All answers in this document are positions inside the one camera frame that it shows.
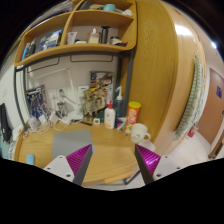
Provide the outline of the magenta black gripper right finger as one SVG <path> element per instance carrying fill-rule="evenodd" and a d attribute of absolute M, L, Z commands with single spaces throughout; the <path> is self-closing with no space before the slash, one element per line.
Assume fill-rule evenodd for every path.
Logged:
<path fill-rule="evenodd" d="M 154 181 L 153 174 L 158 166 L 158 163 L 160 162 L 161 157 L 153 151 L 138 144 L 135 145 L 134 154 L 144 183 L 152 183 Z"/>

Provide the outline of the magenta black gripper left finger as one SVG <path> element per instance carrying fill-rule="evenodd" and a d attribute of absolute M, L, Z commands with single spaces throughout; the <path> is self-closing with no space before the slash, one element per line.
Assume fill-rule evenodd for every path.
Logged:
<path fill-rule="evenodd" d="M 92 154 L 92 145 L 89 144 L 66 157 L 74 174 L 74 184 L 82 185 Z"/>

